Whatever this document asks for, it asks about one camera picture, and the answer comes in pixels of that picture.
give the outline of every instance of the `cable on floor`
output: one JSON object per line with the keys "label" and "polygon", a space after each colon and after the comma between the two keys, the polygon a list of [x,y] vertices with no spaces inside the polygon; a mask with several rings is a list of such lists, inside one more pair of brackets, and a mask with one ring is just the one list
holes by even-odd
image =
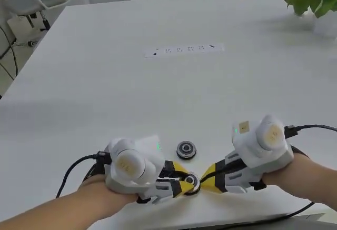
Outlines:
{"label": "cable on floor", "polygon": [[5,37],[6,37],[7,41],[8,41],[9,47],[10,47],[11,50],[12,50],[13,59],[14,59],[14,65],[15,65],[15,77],[17,77],[17,75],[19,74],[19,69],[18,69],[18,66],[17,66],[16,55],[15,55],[13,46],[12,46],[11,41],[9,40],[9,38],[8,38],[8,36],[7,36],[6,32],[5,32],[5,30],[4,30],[1,26],[0,26],[0,29],[1,29],[1,31],[4,33],[4,35],[5,35]]}

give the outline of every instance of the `hand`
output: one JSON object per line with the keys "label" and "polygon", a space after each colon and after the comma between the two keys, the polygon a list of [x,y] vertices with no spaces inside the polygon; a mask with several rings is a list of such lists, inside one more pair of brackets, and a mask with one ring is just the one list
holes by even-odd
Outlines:
{"label": "hand", "polygon": [[304,155],[294,154],[294,160],[287,167],[264,174],[262,180],[266,185],[277,185],[293,196],[326,204],[326,200],[331,199],[331,192],[335,193],[328,185],[329,180],[335,179],[335,172]]}
{"label": "hand", "polygon": [[126,204],[135,202],[137,195],[118,194],[105,185],[104,175],[96,175],[84,181],[78,188],[77,193],[83,199],[91,199],[93,206],[100,213],[99,219],[111,217],[119,212]]}

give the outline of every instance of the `forearm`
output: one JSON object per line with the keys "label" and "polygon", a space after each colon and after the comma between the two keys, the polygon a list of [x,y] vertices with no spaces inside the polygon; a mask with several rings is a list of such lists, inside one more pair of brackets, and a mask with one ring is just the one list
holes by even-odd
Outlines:
{"label": "forearm", "polygon": [[267,185],[337,210],[337,171],[321,166],[306,156],[295,154],[286,168],[263,176]]}
{"label": "forearm", "polygon": [[87,229],[101,218],[94,196],[75,192],[0,223],[0,230]]}

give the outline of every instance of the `chair leg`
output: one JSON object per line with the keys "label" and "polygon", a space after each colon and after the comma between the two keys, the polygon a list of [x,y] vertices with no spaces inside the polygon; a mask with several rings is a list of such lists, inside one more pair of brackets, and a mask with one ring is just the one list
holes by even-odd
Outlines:
{"label": "chair leg", "polygon": [[41,17],[42,17],[42,22],[46,28],[46,30],[48,31],[49,29],[51,29],[51,25],[49,24],[49,21],[47,20],[46,16],[44,16],[44,14],[42,12],[40,12]]}

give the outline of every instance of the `wrist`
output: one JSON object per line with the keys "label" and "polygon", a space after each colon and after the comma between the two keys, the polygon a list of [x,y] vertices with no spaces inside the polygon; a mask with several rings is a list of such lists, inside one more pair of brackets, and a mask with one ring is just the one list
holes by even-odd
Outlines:
{"label": "wrist", "polygon": [[106,217],[109,199],[109,190],[102,183],[91,184],[75,192],[75,195],[85,201],[86,208],[90,212],[94,222]]}

